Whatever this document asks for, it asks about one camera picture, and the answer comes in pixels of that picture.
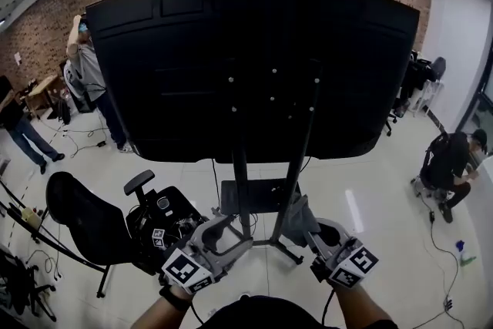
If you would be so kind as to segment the grey cloth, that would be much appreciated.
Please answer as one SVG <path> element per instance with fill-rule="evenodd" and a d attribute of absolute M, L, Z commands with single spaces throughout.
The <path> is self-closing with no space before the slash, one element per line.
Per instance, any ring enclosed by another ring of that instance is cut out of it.
<path fill-rule="evenodd" d="M 295 193 L 283 221 L 282 234 L 295 245 L 306 247 L 307 235 L 320 231 L 320 225 L 309 208 L 308 196 Z"/>

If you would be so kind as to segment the white cabinet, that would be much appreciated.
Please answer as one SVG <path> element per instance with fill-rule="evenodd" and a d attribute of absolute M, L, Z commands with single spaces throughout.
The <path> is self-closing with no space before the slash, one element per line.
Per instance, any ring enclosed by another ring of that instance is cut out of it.
<path fill-rule="evenodd" d="M 469 212 L 493 213 L 493 156 L 484 159 L 477 168 L 478 176 L 471 182 L 466 199 Z"/>

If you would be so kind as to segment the small wheeled stool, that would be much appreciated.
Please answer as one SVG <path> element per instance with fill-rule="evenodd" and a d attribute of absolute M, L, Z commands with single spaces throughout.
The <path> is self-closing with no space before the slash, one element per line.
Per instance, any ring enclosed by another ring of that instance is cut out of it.
<path fill-rule="evenodd" d="M 416 176 L 410 181 L 413 193 L 416 197 L 430 198 L 437 202 L 446 201 L 448 192 L 443 189 L 436 189 L 430 186 L 420 176 Z"/>

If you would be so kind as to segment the dark glass door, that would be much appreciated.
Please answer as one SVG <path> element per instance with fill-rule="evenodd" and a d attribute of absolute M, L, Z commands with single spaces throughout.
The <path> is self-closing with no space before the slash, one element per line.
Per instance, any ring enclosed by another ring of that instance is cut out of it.
<path fill-rule="evenodd" d="M 476 129 L 486 132 L 487 147 L 471 154 L 473 167 L 477 167 L 484 159 L 493 155 L 493 38 L 485 68 L 456 131 L 470 135 Z"/>

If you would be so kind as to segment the beige box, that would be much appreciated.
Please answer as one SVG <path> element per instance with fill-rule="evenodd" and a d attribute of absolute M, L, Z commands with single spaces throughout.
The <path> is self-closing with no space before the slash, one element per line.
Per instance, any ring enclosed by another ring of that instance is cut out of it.
<path fill-rule="evenodd" d="M 22 219 L 35 230 L 38 230 L 42 224 L 42 218 L 28 206 L 22 210 Z"/>

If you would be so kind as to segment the black swivel chair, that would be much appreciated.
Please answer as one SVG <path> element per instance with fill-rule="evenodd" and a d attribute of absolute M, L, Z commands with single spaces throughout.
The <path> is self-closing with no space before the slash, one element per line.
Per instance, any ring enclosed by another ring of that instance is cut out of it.
<path fill-rule="evenodd" d="M 25 265 L 10 250 L 0 244 L 0 280 L 3 287 L 10 296 L 9 308 L 13 308 L 18 315 L 22 315 L 27 307 L 31 308 L 32 315 L 40 317 L 39 307 L 45 315 L 56 322 L 57 318 L 51 307 L 44 302 L 44 296 L 48 292 L 54 293 L 56 288 L 53 284 L 38 285 L 35 273 L 39 271 L 37 265 Z"/>

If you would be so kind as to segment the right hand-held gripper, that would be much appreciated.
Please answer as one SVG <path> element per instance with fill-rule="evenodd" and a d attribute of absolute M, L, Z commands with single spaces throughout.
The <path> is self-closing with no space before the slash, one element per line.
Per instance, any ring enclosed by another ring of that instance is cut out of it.
<path fill-rule="evenodd" d="M 317 218 L 320 231 L 305 232 L 305 240 L 316 254 L 310 269 L 319 282 L 355 288 L 379 263 L 356 237 L 338 222 Z"/>

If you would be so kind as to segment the person's right forearm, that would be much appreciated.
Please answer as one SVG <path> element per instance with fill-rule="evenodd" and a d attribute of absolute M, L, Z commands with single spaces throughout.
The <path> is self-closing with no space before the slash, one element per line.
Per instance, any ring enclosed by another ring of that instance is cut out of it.
<path fill-rule="evenodd" d="M 398 329 L 391 317 L 356 285 L 352 289 L 330 282 L 344 316 L 346 329 Z"/>

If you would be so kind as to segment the black wristband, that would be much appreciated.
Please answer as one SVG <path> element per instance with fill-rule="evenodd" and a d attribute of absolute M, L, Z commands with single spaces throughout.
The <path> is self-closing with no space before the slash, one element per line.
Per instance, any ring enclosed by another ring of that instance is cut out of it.
<path fill-rule="evenodd" d="M 159 295 L 167 300 L 178 311 L 187 311 L 192 304 L 192 301 L 190 299 L 185 299 L 174 294 L 173 286 L 169 284 L 164 285 L 161 288 L 161 290 L 159 291 Z"/>

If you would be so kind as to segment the black TV stand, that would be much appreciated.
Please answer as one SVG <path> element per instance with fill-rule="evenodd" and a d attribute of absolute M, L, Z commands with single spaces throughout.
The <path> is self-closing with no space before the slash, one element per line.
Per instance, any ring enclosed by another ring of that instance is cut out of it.
<path fill-rule="evenodd" d="M 301 264 L 281 234 L 298 180 L 310 162 L 326 65 L 303 37 L 304 0 L 214 0 L 225 31 L 222 88 L 241 235 L 250 217 L 275 213 L 272 234 L 258 240 Z"/>

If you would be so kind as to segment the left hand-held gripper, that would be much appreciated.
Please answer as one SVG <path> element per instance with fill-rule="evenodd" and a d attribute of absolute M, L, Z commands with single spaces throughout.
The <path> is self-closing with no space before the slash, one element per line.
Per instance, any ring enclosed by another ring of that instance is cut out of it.
<path fill-rule="evenodd" d="M 160 269 L 171 284 L 189 295 L 221 281 L 240 257 L 253 246 L 253 239 L 232 246 L 232 234 L 224 230 L 234 216 L 214 217 L 163 251 Z"/>

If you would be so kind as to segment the black electronic equipment bundle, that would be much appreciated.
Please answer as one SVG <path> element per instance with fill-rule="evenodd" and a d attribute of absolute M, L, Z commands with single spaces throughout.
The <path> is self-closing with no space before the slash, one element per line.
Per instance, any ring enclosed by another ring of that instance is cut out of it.
<path fill-rule="evenodd" d="M 131 238 L 143 249 L 168 249 L 208 220 L 174 186 L 151 190 L 144 198 L 126 217 Z"/>

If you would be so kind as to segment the small wooden table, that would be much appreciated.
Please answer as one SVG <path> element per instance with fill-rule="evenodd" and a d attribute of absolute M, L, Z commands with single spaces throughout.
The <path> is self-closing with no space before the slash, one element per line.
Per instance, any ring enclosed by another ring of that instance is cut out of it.
<path fill-rule="evenodd" d="M 48 112 L 49 119 L 58 118 L 58 102 L 64 87 L 64 83 L 58 75 L 48 76 L 43 79 L 25 97 L 25 103 L 31 115 L 39 118 L 45 112 Z"/>

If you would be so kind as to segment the person's black shirt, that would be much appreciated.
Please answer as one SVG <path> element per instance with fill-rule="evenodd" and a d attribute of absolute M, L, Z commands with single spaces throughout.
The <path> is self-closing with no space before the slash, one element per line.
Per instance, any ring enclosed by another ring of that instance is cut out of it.
<path fill-rule="evenodd" d="M 338 329 L 278 297 L 252 296 L 220 308 L 196 329 Z"/>

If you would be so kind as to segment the black mesh office chair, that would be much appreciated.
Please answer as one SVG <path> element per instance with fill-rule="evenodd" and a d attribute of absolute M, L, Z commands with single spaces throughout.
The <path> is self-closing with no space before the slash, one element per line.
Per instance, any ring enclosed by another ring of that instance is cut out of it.
<path fill-rule="evenodd" d="M 144 204 L 144 195 L 149 191 L 145 192 L 143 187 L 154 176 L 151 170 L 145 170 L 133 177 L 124 186 L 125 195 L 135 194 L 137 206 Z M 45 197 L 52 219 L 69 228 L 77 249 L 87 261 L 99 266 L 133 264 L 149 275 L 161 272 L 160 256 L 164 250 L 141 248 L 129 234 L 129 213 L 124 214 L 117 206 L 97 197 L 71 173 L 53 173 Z"/>

